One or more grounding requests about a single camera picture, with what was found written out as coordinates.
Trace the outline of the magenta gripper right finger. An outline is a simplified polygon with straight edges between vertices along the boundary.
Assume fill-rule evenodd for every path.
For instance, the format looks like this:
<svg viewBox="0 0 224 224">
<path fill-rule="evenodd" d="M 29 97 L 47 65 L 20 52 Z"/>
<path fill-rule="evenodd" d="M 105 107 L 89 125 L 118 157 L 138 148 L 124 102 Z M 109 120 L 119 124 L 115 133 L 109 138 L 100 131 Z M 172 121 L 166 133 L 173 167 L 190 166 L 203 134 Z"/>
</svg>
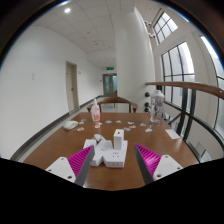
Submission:
<svg viewBox="0 0 224 224">
<path fill-rule="evenodd" d="M 182 169 L 171 156 L 162 155 L 136 144 L 134 154 L 145 184 L 150 184 Z"/>
</svg>

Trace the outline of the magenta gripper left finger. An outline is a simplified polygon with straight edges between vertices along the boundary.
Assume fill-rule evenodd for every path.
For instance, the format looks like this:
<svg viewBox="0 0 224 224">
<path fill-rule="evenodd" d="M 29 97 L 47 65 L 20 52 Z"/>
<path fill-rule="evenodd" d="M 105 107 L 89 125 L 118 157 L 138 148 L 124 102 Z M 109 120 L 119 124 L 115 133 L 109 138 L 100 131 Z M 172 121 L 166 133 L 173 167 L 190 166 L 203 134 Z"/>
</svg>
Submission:
<svg viewBox="0 0 224 224">
<path fill-rule="evenodd" d="M 47 171 L 76 185 L 83 186 L 94 155 L 94 147 L 86 147 L 68 158 L 59 157 L 47 168 Z"/>
</svg>

